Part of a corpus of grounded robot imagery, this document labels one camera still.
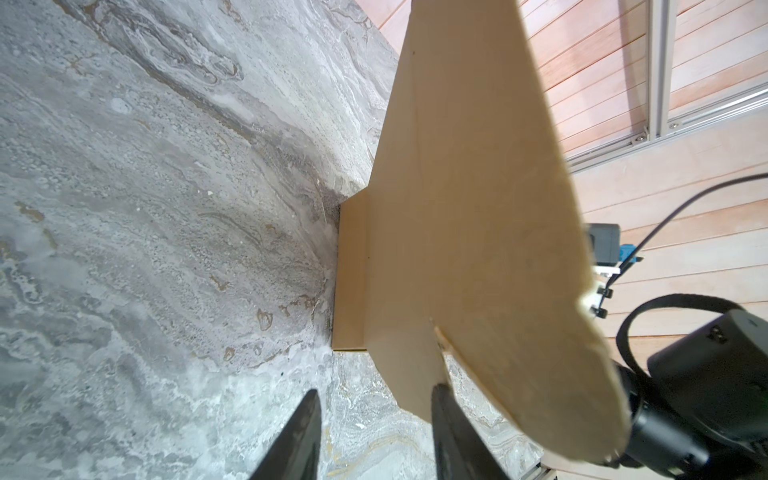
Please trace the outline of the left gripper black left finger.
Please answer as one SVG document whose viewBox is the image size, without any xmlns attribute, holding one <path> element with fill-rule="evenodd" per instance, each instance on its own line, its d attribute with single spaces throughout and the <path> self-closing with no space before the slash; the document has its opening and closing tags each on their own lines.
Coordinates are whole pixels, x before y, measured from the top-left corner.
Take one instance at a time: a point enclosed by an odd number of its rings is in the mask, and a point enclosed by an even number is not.
<svg viewBox="0 0 768 480">
<path fill-rule="evenodd" d="M 318 475 L 322 410 L 310 389 L 269 448 L 250 480 L 315 480 Z"/>
</svg>

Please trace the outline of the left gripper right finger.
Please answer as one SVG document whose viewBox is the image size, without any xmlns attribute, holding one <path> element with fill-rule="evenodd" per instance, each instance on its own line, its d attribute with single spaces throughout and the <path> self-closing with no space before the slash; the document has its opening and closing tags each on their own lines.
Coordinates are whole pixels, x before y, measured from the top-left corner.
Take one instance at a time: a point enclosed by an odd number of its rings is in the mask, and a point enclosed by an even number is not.
<svg viewBox="0 0 768 480">
<path fill-rule="evenodd" d="M 508 479 L 447 384 L 432 390 L 431 425 L 438 479 Z"/>
</svg>

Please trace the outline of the brown cardboard box sheet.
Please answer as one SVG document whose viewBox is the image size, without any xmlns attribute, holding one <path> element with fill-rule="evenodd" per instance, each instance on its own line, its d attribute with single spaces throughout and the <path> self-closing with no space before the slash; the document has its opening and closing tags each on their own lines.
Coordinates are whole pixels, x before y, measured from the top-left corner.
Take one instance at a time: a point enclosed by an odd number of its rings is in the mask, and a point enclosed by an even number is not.
<svg viewBox="0 0 768 480">
<path fill-rule="evenodd" d="M 416 1 L 368 185 L 342 206 L 335 318 L 430 421 L 451 355 L 563 457 L 601 463 L 628 401 L 586 299 L 593 256 L 518 5 Z"/>
</svg>

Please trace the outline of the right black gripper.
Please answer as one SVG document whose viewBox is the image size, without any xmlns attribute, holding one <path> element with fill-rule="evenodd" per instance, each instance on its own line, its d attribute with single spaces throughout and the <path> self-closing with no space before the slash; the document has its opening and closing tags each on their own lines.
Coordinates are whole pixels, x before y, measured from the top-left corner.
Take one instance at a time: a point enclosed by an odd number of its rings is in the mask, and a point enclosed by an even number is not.
<svg viewBox="0 0 768 480">
<path fill-rule="evenodd" d="M 651 310 L 712 312 L 715 319 L 640 364 L 629 330 Z M 615 337 L 631 435 L 607 467 L 669 479 L 767 476 L 767 322 L 726 299 L 670 294 L 647 301 Z"/>
</svg>

